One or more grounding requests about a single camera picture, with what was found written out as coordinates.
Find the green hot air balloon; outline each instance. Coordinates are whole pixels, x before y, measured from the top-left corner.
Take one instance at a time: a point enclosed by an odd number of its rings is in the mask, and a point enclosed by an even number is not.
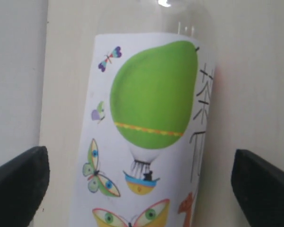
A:
[[[142,51],[118,71],[110,109],[136,162],[149,164],[184,134],[190,121],[198,59],[188,41]]]

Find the bottle label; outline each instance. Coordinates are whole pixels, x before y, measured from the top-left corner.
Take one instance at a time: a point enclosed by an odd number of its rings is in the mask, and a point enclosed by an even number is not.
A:
[[[70,227],[189,227],[215,63],[190,37],[95,39]]]

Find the orange dotted stripe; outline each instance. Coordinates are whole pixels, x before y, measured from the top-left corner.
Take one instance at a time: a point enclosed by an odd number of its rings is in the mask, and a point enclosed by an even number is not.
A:
[[[183,133],[180,132],[174,132],[174,131],[162,131],[162,130],[157,130],[157,129],[148,129],[148,128],[143,128],[140,126],[135,126],[135,125],[130,125],[130,124],[123,124],[119,122],[115,122],[115,125],[121,128],[125,129],[133,129],[137,131],[144,131],[148,133],[153,133],[153,134],[160,134],[163,136],[183,136]]]

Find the butterfly illustration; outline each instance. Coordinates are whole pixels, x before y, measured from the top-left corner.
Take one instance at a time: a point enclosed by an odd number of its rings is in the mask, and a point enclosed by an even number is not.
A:
[[[92,193],[96,193],[98,189],[106,195],[112,197],[120,197],[120,192],[117,186],[106,176],[100,174],[98,170],[99,164],[99,150],[95,139],[89,147],[88,163],[83,166],[83,175],[88,176],[88,189]]]
[[[121,47],[120,46],[117,46],[112,52],[110,55],[106,54],[106,59],[104,61],[102,61],[99,65],[98,65],[98,68],[104,72],[105,69],[106,69],[106,64],[109,62],[109,63],[112,63],[111,61],[111,58],[120,58],[122,56],[122,53],[121,53]]]
[[[147,208],[136,218],[133,224],[108,210],[101,208],[93,209],[93,215],[98,227],[165,227],[168,214],[169,199],[161,200]]]
[[[92,121],[98,121],[100,123],[105,118],[105,112],[104,112],[104,102],[101,101],[96,110],[93,110],[91,112],[91,119]]]

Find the orange giraffe illustration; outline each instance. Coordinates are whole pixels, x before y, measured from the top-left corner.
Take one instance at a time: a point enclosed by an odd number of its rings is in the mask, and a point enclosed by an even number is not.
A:
[[[185,198],[183,202],[181,202],[178,214],[185,213],[185,220],[183,227],[190,227],[190,219],[192,215],[193,203],[194,203],[194,196],[193,193],[189,193],[188,196]]]

